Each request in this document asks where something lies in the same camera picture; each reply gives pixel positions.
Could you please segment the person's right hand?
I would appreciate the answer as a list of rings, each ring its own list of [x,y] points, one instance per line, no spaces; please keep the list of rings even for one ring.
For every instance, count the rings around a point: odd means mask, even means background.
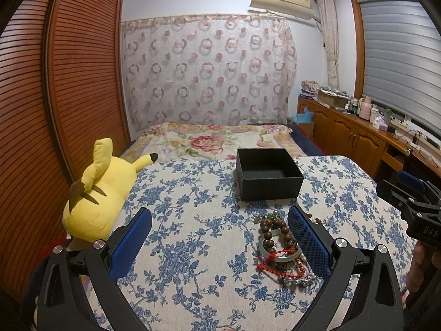
[[[406,286],[410,293],[419,290],[424,281],[424,272],[429,264],[440,269],[440,250],[431,252],[421,241],[417,241],[413,249],[413,258],[406,279]]]

